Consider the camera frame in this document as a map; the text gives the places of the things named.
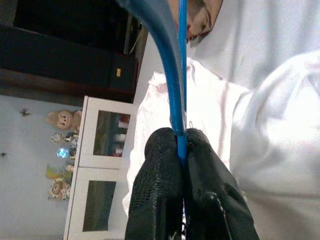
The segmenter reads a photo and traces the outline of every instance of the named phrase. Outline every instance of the dark wood panel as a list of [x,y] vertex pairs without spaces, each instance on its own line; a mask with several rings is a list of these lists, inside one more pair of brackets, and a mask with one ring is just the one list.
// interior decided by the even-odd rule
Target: dark wood panel
[[70,95],[75,97],[84,97],[87,95],[90,97],[126,103],[132,103],[134,99],[133,93],[121,92],[119,90],[115,91],[108,88],[74,83],[3,68],[0,68],[0,81],[2,85],[47,91],[50,93]]

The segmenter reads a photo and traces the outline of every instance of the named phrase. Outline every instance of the blue tube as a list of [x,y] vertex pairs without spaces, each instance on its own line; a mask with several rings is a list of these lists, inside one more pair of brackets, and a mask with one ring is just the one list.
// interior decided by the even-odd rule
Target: blue tube
[[[151,33],[160,53],[170,102],[172,129],[178,137],[178,156],[184,166],[187,156],[186,138],[186,98],[182,59],[174,19],[166,0],[117,0],[120,6],[126,8],[136,18],[140,19]],[[187,11],[185,11],[184,35],[187,33]]]
[[179,26],[178,41],[181,55],[181,68],[183,80],[184,110],[187,111],[187,10],[188,1],[179,0]]

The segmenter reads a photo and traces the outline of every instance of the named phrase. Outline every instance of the white wall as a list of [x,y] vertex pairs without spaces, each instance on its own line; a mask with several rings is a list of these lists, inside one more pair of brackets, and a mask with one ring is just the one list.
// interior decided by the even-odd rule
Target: white wall
[[[29,109],[22,117],[20,110]],[[68,201],[48,200],[47,164],[63,165],[46,123],[49,112],[78,107],[0,95],[0,239],[62,236]]]

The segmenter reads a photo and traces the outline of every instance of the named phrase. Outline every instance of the glass cabinet door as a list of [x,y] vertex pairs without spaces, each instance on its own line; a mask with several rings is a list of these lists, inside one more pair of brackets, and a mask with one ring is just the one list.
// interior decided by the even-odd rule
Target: glass cabinet door
[[133,131],[131,126],[135,109],[129,103],[88,99],[80,167],[119,169],[122,166],[127,135]]
[[122,205],[120,170],[79,167],[68,240],[124,239],[127,215]]

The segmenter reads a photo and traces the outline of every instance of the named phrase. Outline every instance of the cabinet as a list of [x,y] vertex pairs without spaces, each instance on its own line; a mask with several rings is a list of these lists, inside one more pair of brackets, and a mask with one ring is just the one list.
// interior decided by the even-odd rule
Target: cabinet
[[136,113],[130,103],[84,98],[65,240],[124,239],[122,199]]

